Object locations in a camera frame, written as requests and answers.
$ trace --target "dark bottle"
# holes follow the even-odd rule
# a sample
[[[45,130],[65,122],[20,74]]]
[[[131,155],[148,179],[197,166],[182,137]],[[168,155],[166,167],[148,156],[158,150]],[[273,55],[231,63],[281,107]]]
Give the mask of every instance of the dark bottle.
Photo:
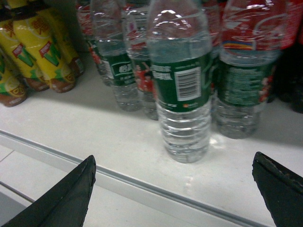
[[[297,81],[295,55],[297,49],[294,45],[303,15],[303,1],[289,0],[287,5],[287,24],[285,36],[282,40],[282,54],[277,61],[274,74],[273,91],[269,102],[278,96],[283,102],[290,102],[292,92]]]
[[[296,50],[294,57],[297,64],[295,66],[296,82],[292,92],[292,109],[303,114],[303,23],[294,48]]]

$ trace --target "black object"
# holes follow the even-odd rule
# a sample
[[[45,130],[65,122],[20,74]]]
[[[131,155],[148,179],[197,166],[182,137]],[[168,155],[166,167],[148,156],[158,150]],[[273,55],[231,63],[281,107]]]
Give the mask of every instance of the black object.
[[[96,181],[89,156],[59,183],[2,227],[81,227]]]
[[[283,102],[291,102],[294,86],[298,79],[297,67],[300,63],[296,45],[283,50],[274,74],[273,92]]]
[[[252,175],[277,227],[303,227],[303,178],[257,152]]]
[[[292,109],[303,114],[303,76],[294,87]]]

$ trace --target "clear plastic bottle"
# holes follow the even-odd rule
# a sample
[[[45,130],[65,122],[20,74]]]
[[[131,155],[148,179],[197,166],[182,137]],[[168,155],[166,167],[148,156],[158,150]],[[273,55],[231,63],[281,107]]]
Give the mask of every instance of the clear plastic bottle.
[[[223,16],[218,130],[242,139],[258,128],[280,55],[285,1],[230,0]]]
[[[146,44],[147,12],[150,0],[126,0],[123,9],[123,31],[126,51],[132,60],[138,93],[147,117],[157,120],[153,97],[151,61]]]
[[[213,64],[211,67],[212,75],[212,104],[211,104],[211,115],[212,120],[215,118],[215,109],[216,109],[216,93],[217,93],[217,79],[219,76],[219,50],[220,50],[220,8],[217,0],[202,0],[202,9],[204,10],[207,21],[209,34],[212,38],[212,59]]]
[[[92,30],[92,22],[90,16],[90,0],[76,0],[77,20],[81,27],[82,35],[88,45],[89,52],[94,60],[97,71],[101,76],[103,83],[110,86],[110,81],[106,73],[102,56],[96,46],[95,37]]]
[[[123,40],[121,7],[117,0],[92,0],[93,32],[103,56],[118,106],[125,111],[142,108],[131,60]]]
[[[204,12],[191,0],[152,0],[147,46],[165,147],[178,162],[198,161],[209,147],[211,119],[212,43]]]

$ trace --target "water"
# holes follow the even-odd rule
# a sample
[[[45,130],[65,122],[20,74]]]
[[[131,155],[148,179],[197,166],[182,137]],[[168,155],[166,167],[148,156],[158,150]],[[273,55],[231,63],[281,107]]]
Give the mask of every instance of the water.
[[[203,12],[197,10],[193,2],[155,0],[151,4],[147,44],[156,78],[159,122],[166,150],[173,159],[181,163],[198,161],[209,147],[211,78],[208,77],[208,70],[202,76],[200,72],[211,65],[212,44],[206,21]],[[206,59],[196,65],[198,71],[195,74],[195,69],[191,68],[189,62],[195,65],[195,59],[200,57]],[[176,68],[188,69],[192,74],[179,77],[176,74],[180,71],[176,72]],[[181,97],[181,89],[177,91],[177,98],[173,95],[174,88],[171,87],[175,81],[169,84],[171,78],[167,74],[169,72],[173,77],[171,70],[176,75],[175,81],[183,80],[187,76],[197,76],[194,83],[180,81],[174,85],[176,88],[186,88],[197,83],[198,93],[195,93],[195,98]]]
[[[94,60],[97,71],[101,76],[102,82],[106,86],[110,86],[110,79],[107,76],[107,71],[104,62],[102,61],[102,56],[99,53],[99,50],[97,49],[95,38],[93,36],[85,35],[84,40],[88,44],[89,52]]]
[[[75,4],[77,10],[77,20],[81,27],[83,38],[88,45],[89,52],[93,58],[93,61],[103,83],[106,86],[109,86],[110,81],[106,74],[105,65],[102,61],[99,50],[97,49],[96,41],[93,36],[92,21],[90,15],[90,0],[77,0]]]
[[[137,111],[142,105],[123,41],[119,3],[116,0],[92,0],[91,12],[97,48],[103,57],[116,102],[122,110]]]
[[[217,80],[219,76],[219,46],[213,46],[212,49],[212,60],[213,64],[210,70],[210,73],[212,75],[212,93],[211,93],[211,116],[212,121],[215,120],[215,112],[217,108]]]
[[[221,50],[220,59],[229,65],[235,67],[241,67],[241,69],[247,68],[251,70],[253,68],[260,68],[269,66],[268,70],[271,70],[271,65],[274,64],[279,57],[280,51],[227,51]],[[262,77],[258,79],[257,83],[261,84]],[[260,123],[261,113],[265,107],[266,100],[257,102],[252,106],[235,106],[229,105],[218,98],[216,100],[217,107],[215,112],[215,118],[217,128],[219,132],[232,139],[243,139],[252,135],[258,128]]]
[[[151,61],[146,46],[146,24],[149,0],[126,1],[131,7],[126,7],[123,13],[123,31],[126,51],[134,69],[139,98],[147,117],[158,120],[157,107],[153,97],[153,81]]]
[[[216,121],[233,139],[253,134],[271,90],[286,1],[228,1],[224,10]]]

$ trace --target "yellow bottle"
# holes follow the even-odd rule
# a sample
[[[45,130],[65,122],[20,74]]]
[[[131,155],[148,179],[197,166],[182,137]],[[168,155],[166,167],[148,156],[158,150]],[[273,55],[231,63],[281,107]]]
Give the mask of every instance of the yellow bottle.
[[[42,71],[36,61],[15,36],[11,16],[7,14],[4,9],[0,9],[0,11],[0,46],[8,57],[18,66],[25,83],[30,88],[35,91],[48,89],[49,86],[44,80]]]
[[[7,107],[26,100],[25,86],[12,74],[12,69],[0,53],[0,103]]]
[[[59,93],[73,89],[75,76],[61,55],[49,24],[30,10],[27,0],[7,0],[7,3],[17,39],[36,59],[50,88]]]
[[[29,0],[29,5],[42,16],[51,26],[54,36],[58,41],[58,46],[64,58],[68,62],[69,67],[76,77],[84,73],[83,63],[71,43],[71,39],[65,26],[64,20],[59,11],[44,3],[43,0]]]

